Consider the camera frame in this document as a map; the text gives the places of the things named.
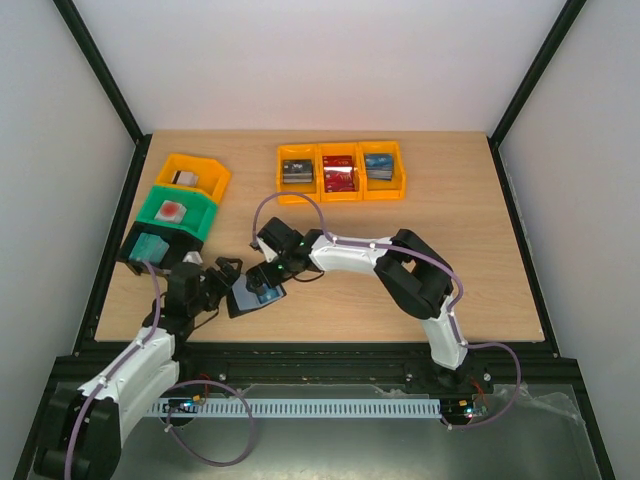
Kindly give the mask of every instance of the purple cable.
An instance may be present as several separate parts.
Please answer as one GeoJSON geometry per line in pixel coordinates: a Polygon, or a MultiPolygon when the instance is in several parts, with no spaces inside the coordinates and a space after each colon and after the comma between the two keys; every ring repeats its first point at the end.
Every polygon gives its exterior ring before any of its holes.
{"type": "MultiPolygon", "coordinates": [[[[160,321],[160,302],[162,301],[160,298],[160,285],[158,284],[158,277],[156,276],[156,272],[154,268],[151,266],[149,262],[144,260],[144,266],[147,267],[149,273],[151,274],[151,279],[153,280],[153,286],[156,292],[156,308],[153,317],[153,324],[151,326],[151,330],[149,333],[142,339],[142,344],[145,345],[156,333],[158,329],[158,322],[160,321]]],[[[139,345],[133,345],[131,349],[107,372],[104,376],[105,382],[109,382],[111,378],[116,374],[116,372],[124,365],[134,353],[140,350],[139,345]]],[[[78,417],[76,418],[75,423],[73,424],[73,429],[71,430],[71,436],[69,437],[69,446],[67,447],[67,455],[64,459],[64,480],[72,480],[71,478],[71,466],[73,464],[73,451],[76,447],[76,443],[78,441],[78,435],[80,434],[80,428],[82,427],[82,423],[84,422],[85,417],[87,416],[87,411],[89,410],[89,406],[91,402],[95,400],[96,396],[103,389],[103,385],[99,383],[96,385],[96,388],[89,394],[86,398],[80,411],[78,412],[78,417]]]]}
{"type": "Polygon", "coordinates": [[[304,195],[304,194],[298,193],[298,192],[277,192],[277,193],[269,195],[262,202],[260,202],[260,204],[258,205],[258,208],[256,209],[256,213],[253,216],[252,236],[253,236],[254,243],[257,244],[257,241],[258,241],[258,233],[257,233],[258,217],[260,215],[260,211],[262,210],[262,207],[264,207],[264,205],[268,201],[270,201],[270,200],[272,200],[272,199],[274,199],[276,197],[279,197],[281,195],[295,195],[297,197],[304,198],[307,202],[309,202],[311,204],[311,206],[316,209],[316,212],[318,212],[318,217],[320,218],[320,228],[322,229],[322,233],[324,234],[324,236],[330,242],[335,242],[337,245],[344,245],[344,246],[351,246],[351,247],[367,247],[367,248],[371,246],[371,243],[373,243],[373,246],[375,248],[386,249],[386,250],[394,250],[396,252],[400,252],[400,253],[404,253],[404,254],[407,254],[407,255],[411,255],[412,257],[415,257],[415,258],[417,258],[419,260],[423,260],[423,261],[427,262],[428,264],[433,265],[434,267],[437,267],[440,270],[442,270],[444,273],[449,275],[449,277],[451,277],[451,279],[456,283],[456,286],[458,287],[458,293],[456,294],[455,298],[451,301],[451,303],[449,304],[449,306],[447,308],[447,314],[448,314],[448,317],[449,317],[449,323],[451,325],[451,329],[453,330],[453,335],[456,337],[456,341],[459,344],[461,344],[463,347],[465,347],[465,348],[467,348],[469,350],[479,350],[479,349],[487,348],[487,347],[499,347],[499,348],[502,348],[502,349],[506,350],[513,357],[513,361],[515,362],[515,365],[516,365],[516,388],[515,388],[515,392],[514,392],[513,396],[511,397],[511,399],[509,399],[509,402],[507,403],[507,405],[502,410],[500,410],[500,412],[498,412],[496,415],[494,415],[493,417],[491,417],[491,418],[489,418],[487,420],[484,420],[482,422],[473,423],[473,424],[469,424],[469,425],[450,425],[443,417],[442,420],[445,423],[445,425],[447,425],[448,428],[450,428],[452,430],[466,430],[468,428],[475,428],[475,427],[480,426],[480,425],[485,425],[487,423],[491,423],[491,422],[495,421],[496,419],[500,418],[502,415],[504,415],[507,412],[507,410],[509,410],[511,408],[511,406],[516,401],[516,398],[518,398],[518,393],[520,391],[520,383],[522,381],[522,371],[520,369],[520,361],[518,360],[518,356],[516,355],[516,353],[509,346],[507,346],[507,345],[505,345],[503,343],[488,342],[488,343],[479,343],[477,345],[469,345],[466,341],[465,342],[462,341],[462,335],[460,335],[460,331],[458,330],[458,326],[456,325],[456,322],[455,322],[455,319],[454,319],[454,316],[453,316],[453,307],[462,299],[462,295],[464,295],[464,288],[462,286],[462,280],[460,279],[460,277],[458,277],[458,275],[456,275],[454,273],[453,270],[451,270],[449,267],[444,265],[442,262],[439,262],[435,258],[431,258],[431,257],[429,257],[427,255],[424,255],[424,254],[422,254],[420,252],[416,252],[414,250],[410,250],[408,248],[398,247],[396,245],[388,245],[388,244],[384,244],[384,243],[375,243],[375,242],[367,243],[367,242],[357,242],[357,241],[353,241],[353,240],[341,240],[338,237],[334,237],[334,235],[329,233],[329,230],[327,230],[327,224],[325,222],[324,215],[322,214],[322,210],[320,210],[320,207],[318,206],[318,204],[316,202],[314,202],[313,199],[311,199],[307,195],[304,195]]]}
{"type": "Polygon", "coordinates": [[[171,425],[171,415],[175,409],[169,410],[169,413],[167,414],[167,420],[166,420],[167,430],[166,431],[168,431],[173,436],[173,439],[176,442],[178,442],[178,445],[180,445],[185,452],[187,452],[196,460],[199,460],[200,462],[206,465],[209,465],[211,467],[230,467],[232,465],[237,465],[238,463],[242,462],[252,452],[253,448],[255,447],[256,441],[258,439],[257,430],[256,430],[256,420],[253,417],[251,406],[249,405],[247,400],[237,390],[231,388],[228,385],[225,385],[224,383],[214,382],[213,380],[190,380],[188,382],[177,383],[173,387],[171,387],[169,390],[167,390],[167,392],[170,392],[171,390],[175,390],[176,388],[188,387],[190,385],[211,385],[214,387],[222,388],[223,390],[226,390],[227,392],[229,392],[231,395],[234,395],[235,397],[237,397],[238,400],[242,402],[242,404],[244,405],[244,408],[247,411],[247,417],[249,417],[249,440],[247,440],[247,446],[244,448],[243,452],[240,455],[238,455],[236,458],[228,462],[216,462],[214,460],[209,460],[207,458],[204,458],[202,455],[192,450],[191,447],[189,447],[184,442],[184,440],[182,440],[182,437],[180,437],[176,429],[173,428],[173,425],[171,425]]]}
{"type": "Polygon", "coordinates": [[[503,350],[506,350],[509,353],[509,355],[511,355],[511,357],[513,358],[513,362],[516,365],[516,388],[515,388],[515,391],[513,392],[513,395],[511,396],[507,404],[504,406],[504,408],[500,410],[498,413],[496,413],[493,417],[489,417],[486,420],[482,420],[478,423],[469,423],[467,425],[451,425],[449,422],[447,422],[447,420],[444,417],[442,417],[442,423],[444,423],[449,430],[469,430],[471,428],[482,427],[484,425],[488,425],[490,423],[495,422],[497,419],[499,419],[501,416],[507,413],[507,411],[513,406],[516,399],[518,398],[518,395],[520,394],[520,383],[522,382],[522,370],[520,368],[520,361],[518,360],[518,356],[516,355],[516,352],[514,352],[511,347],[509,347],[508,345],[505,345],[504,343],[499,343],[499,342],[478,343],[476,345],[466,345],[466,347],[469,350],[480,350],[482,348],[489,348],[489,347],[498,347],[498,348],[502,348],[503,350]]]}

